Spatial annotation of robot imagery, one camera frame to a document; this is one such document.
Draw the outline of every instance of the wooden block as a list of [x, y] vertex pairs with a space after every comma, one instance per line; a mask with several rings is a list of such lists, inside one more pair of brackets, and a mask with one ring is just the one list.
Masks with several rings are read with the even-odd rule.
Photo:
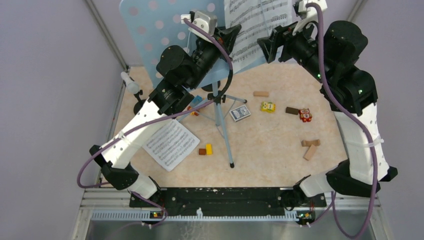
[[269, 97], [270, 93], [267, 91], [254, 91], [253, 96], [254, 97]]
[[309, 147], [309, 149], [306, 151], [305, 155], [303, 156], [304, 159], [306, 160], [311, 160], [312, 157], [314, 156], [315, 152], [317, 151], [318, 147], [315, 145], [311, 145]]
[[199, 155], [206, 155], [206, 149], [199, 148]]
[[298, 115], [299, 114], [299, 109], [288, 106], [288, 107], [285, 108], [285, 113], [286, 114]]
[[312, 141], [303, 140], [301, 143], [302, 143], [302, 147], [310, 147], [312, 145], [315, 145], [318, 147], [319, 145], [321, 145], [321, 141], [319, 139], [312, 140]]
[[206, 144], [206, 155], [212, 155], [212, 144]]

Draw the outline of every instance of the sheet music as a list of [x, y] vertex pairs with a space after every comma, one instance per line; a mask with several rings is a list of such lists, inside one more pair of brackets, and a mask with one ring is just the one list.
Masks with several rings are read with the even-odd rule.
[[224, 0], [225, 27], [241, 24], [232, 57], [234, 73], [264, 56], [258, 38], [292, 22], [292, 0]]
[[153, 159], [168, 172], [181, 163], [200, 140], [177, 120], [172, 120], [143, 145]]

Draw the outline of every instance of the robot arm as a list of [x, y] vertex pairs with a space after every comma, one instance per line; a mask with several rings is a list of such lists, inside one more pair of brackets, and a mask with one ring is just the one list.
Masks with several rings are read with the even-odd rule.
[[[203, 11], [190, 12], [182, 17], [191, 19], [194, 25], [205, 29], [210, 36], [220, 42], [227, 53], [232, 51], [241, 29], [240, 25], [218, 29], [216, 16]], [[197, 49], [192, 55], [188, 55], [180, 46], [167, 47], [156, 66], [156, 70], [164, 78], [150, 93], [140, 111], [113, 139], [102, 146], [94, 145], [90, 149], [91, 155], [94, 155], [112, 141], [121, 139], [94, 159], [101, 167], [104, 178], [117, 190], [128, 189], [146, 199], [158, 190], [157, 184], [151, 178], [131, 166], [130, 159], [157, 130], [171, 120], [149, 124], [128, 135], [124, 133], [143, 123], [182, 112], [194, 98], [187, 89], [197, 88], [222, 56], [220, 50], [210, 40], [194, 29], [189, 30], [198, 36]], [[127, 80], [125, 81], [127, 84], [131, 83], [127, 76], [124, 75], [123, 78]]]
[[[324, 0], [304, 0], [294, 5], [302, 18], [289, 26], [278, 26], [270, 37], [257, 40], [268, 63], [275, 60], [277, 49], [283, 46], [279, 62], [293, 58], [321, 83], [318, 61], [318, 43], [312, 39], [317, 12], [307, 3], [317, 3], [325, 10]], [[373, 77], [355, 66], [368, 39], [355, 24], [348, 21], [333, 22], [324, 35], [324, 69], [332, 94], [351, 114], [370, 131], [377, 153], [379, 181], [389, 181], [397, 175], [383, 155], [377, 125], [377, 90]], [[313, 197], [317, 194], [336, 191], [343, 195], [369, 197], [373, 180], [373, 164], [368, 140], [363, 130], [330, 101], [324, 88], [320, 92], [330, 102], [343, 139], [348, 159], [330, 171], [307, 176], [299, 181], [294, 190], [301, 195]]]

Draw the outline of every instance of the beige tabletop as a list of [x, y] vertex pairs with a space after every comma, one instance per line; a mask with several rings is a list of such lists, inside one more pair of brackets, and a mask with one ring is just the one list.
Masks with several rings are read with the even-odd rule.
[[[130, 76], [140, 84], [142, 97], [147, 98], [153, 87], [144, 67], [132, 67]], [[247, 99], [251, 116], [238, 122], [230, 115], [225, 119], [235, 168], [229, 166], [225, 142], [215, 122], [192, 115], [181, 123], [200, 139], [200, 144], [172, 171], [162, 168], [142, 148], [131, 164], [161, 187], [292, 186], [302, 177], [328, 170], [347, 158], [336, 119], [320, 88], [297, 64], [264, 64], [236, 74], [227, 94]], [[268, 91], [269, 97], [254, 97], [254, 91]], [[201, 89], [192, 94], [207, 96]], [[261, 111], [262, 101], [275, 103], [276, 111]], [[134, 117], [136, 102], [125, 92], [115, 134]], [[224, 114], [232, 103], [228, 99], [222, 104]], [[236, 102], [233, 108], [241, 105]], [[312, 121], [302, 122], [299, 116], [285, 113], [286, 107], [309, 108]], [[213, 117], [214, 107], [209, 105], [200, 112]], [[308, 148], [302, 147], [301, 141], [315, 139], [320, 139], [321, 145], [307, 161], [303, 156]], [[207, 143], [212, 144], [213, 155], [198, 155], [198, 149]]]

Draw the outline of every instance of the gray wall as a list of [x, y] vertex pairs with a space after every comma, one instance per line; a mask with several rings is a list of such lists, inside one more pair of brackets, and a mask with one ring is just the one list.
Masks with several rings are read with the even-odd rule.
[[[122, 53], [123, 58], [129, 66], [143, 65], [142, 59], [137, 51], [136, 45], [131, 38], [130, 32], [125, 25], [119, 11], [119, 3], [121, 0], [92, 0], [97, 7], [104, 23], [106, 24], [111, 36], [116, 42], [117, 47]], [[190, 8], [190, 1], [197, 0], [184, 0], [187, 2], [187, 11]], [[327, 28], [330, 23], [336, 20], [345, 20], [356, 0], [327, 0], [328, 9], [325, 12], [324, 25]]]
[[377, 84], [384, 155], [399, 170], [379, 193], [396, 239], [424, 239], [423, 1], [369, 0], [356, 24], [369, 44], [358, 66]]
[[82, 0], [1, 1], [0, 239], [71, 237], [77, 173], [106, 141], [120, 70]]

